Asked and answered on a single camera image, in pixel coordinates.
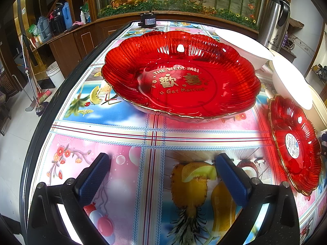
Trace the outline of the small black table device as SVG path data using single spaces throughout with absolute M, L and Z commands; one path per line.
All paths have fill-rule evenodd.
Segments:
M 156 26 L 156 15 L 155 13 L 148 12 L 140 15 L 140 22 L 138 25 L 141 28 L 154 28 Z

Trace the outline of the colourful printed tablecloth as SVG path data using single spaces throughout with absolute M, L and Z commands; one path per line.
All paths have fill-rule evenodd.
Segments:
M 326 130 L 316 132 L 322 169 L 309 196 L 284 172 L 270 132 L 278 94 L 268 61 L 255 74 L 254 106 L 208 122 L 146 113 L 120 98 L 101 70 L 107 52 L 149 32 L 182 31 L 219 41 L 214 26 L 130 22 L 96 47 L 51 100 L 30 143 L 22 182 L 27 244 L 326 244 Z M 111 168 L 81 207 L 76 178 L 100 153 Z M 226 153 L 249 176 L 238 206 L 215 168 Z

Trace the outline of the white plastic bucket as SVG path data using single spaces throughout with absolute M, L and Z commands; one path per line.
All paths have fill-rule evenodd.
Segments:
M 59 68 L 59 65 L 56 61 L 48 66 L 48 68 L 46 69 L 46 73 L 56 88 L 59 88 L 65 80 L 61 69 Z

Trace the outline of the blue water jug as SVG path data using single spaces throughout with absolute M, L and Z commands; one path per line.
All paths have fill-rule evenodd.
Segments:
M 68 2 L 64 3 L 64 5 L 62 7 L 62 13 L 63 13 L 63 17 L 64 17 L 66 30 L 68 30 L 73 25 Z

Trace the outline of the white foam bowl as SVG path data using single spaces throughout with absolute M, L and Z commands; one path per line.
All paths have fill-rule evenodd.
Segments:
M 244 34 L 221 28 L 215 28 L 215 33 L 218 35 L 220 42 L 236 49 L 240 56 L 253 65 L 255 70 L 273 60 L 274 55 L 269 49 Z

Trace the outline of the large red wedding plate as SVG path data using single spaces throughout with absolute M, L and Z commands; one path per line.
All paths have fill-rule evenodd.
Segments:
M 101 74 L 138 110 L 184 122 L 245 112 L 261 89 L 253 65 L 236 49 L 182 31 L 125 39 L 107 52 Z

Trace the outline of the white foam plate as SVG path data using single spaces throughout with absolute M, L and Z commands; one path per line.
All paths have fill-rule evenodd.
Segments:
M 277 52 L 274 54 L 270 64 L 274 69 L 272 79 L 276 92 L 283 97 L 291 98 L 303 109 L 310 110 L 313 106 L 313 97 L 303 75 L 285 57 Z

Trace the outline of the beige plastic plate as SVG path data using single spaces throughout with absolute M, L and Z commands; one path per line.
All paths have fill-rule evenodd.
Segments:
M 327 109 L 319 94 L 309 85 L 313 98 L 313 105 L 310 110 L 304 109 L 307 119 L 311 121 L 316 132 L 325 131 L 327 128 Z

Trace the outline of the steel thermos jug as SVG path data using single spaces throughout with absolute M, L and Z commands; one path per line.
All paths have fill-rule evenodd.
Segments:
M 280 51 L 290 20 L 287 0 L 269 0 L 259 28 L 258 41 L 268 49 Z

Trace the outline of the wooden sideboard cabinet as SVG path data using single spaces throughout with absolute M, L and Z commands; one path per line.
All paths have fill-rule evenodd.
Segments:
M 258 31 L 220 17 L 179 11 L 156 11 L 155 15 L 157 20 L 199 22 L 215 27 L 231 29 L 254 39 L 258 37 Z M 67 77 L 94 48 L 131 21 L 139 22 L 140 13 L 123 13 L 100 18 L 73 31 L 61 33 L 51 38 L 46 43 L 33 49 L 29 55 L 30 57 L 35 57 L 35 63 L 31 65 L 34 75 L 37 80 L 46 79 L 48 77 L 46 69 L 56 61 L 61 69 L 62 75 Z

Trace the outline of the small red glass plate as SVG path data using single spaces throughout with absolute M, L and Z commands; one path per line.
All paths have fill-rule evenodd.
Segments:
M 268 102 L 268 121 L 280 164 L 291 185 L 304 196 L 318 187 L 321 145 L 301 107 L 276 94 Z

